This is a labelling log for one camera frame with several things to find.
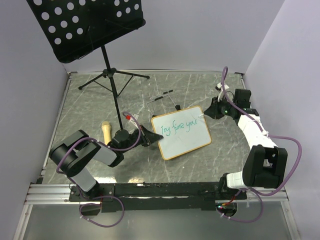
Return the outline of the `yellow framed whiteboard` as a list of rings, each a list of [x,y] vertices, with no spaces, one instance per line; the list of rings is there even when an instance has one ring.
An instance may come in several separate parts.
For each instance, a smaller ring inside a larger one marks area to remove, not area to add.
[[[209,128],[199,105],[155,116],[151,125],[156,134],[162,135],[158,141],[164,160],[171,160],[212,142]]]

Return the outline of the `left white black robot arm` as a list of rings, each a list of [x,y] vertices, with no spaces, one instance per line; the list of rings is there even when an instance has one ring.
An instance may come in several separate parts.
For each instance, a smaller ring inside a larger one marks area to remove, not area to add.
[[[125,129],[118,130],[105,144],[80,129],[53,146],[49,158],[57,165],[59,174],[66,175],[75,183],[87,201],[93,201],[101,191],[100,184],[87,169],[92,159],[114,168],[124,160],[125,152],[139,145],[148,147],[163,138],[161,134],[151,132],[141,125],[133,133]]]

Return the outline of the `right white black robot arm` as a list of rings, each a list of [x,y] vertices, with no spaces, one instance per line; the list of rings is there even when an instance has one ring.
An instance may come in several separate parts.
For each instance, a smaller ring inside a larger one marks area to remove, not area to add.
[[[219,95],[212,98],[204,115],[215,120],[231,117],[243,132],[250,148],[242,170],[225,173],[220,179],[223,184],[218,187],[219,195],[223,199],[230,199],[236,189],[281,189],[284,186],[288,152],[267,136],[258,111],[251,108],[251,91],[236,89],[230,100],[221,87],[217,86],[216,89]]]

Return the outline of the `wooden toy microphone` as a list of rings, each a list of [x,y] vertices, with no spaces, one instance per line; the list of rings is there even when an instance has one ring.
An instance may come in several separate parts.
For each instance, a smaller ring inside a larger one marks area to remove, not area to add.
[[[101,124],[101,129],[103,133],[104,143],[107,145],[111,140],[111,125],[108,121],[103,121]]]

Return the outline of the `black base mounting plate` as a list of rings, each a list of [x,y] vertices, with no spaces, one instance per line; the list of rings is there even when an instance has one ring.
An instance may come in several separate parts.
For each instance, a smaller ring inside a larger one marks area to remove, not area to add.
[[[72,186],[69,201],[101,204],[103,213],[114,213],[122,209],[214,211],[219,202],[247,199],[246,193],[219,182],[101,183],[93,193],[88,196]]]

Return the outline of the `black perforated music stand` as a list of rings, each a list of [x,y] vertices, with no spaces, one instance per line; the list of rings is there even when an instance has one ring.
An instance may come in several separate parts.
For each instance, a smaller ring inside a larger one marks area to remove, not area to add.
[[[57,60],[69,64],[101,49],[106,68],[79,86],[82,90],[99,78],[108,78],[116,100],[114,74],[136,74],[111,67],[106,44],[138,30],[146,23],[140,0],[29,0],[32,13],[44,32]]]

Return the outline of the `aluminium extrusion rail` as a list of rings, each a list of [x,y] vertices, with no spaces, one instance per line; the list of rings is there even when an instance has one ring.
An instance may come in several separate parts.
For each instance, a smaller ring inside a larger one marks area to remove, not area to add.
[[[69,204],[71,189],[68,184],[31,184],[25,197],[25,205]]]

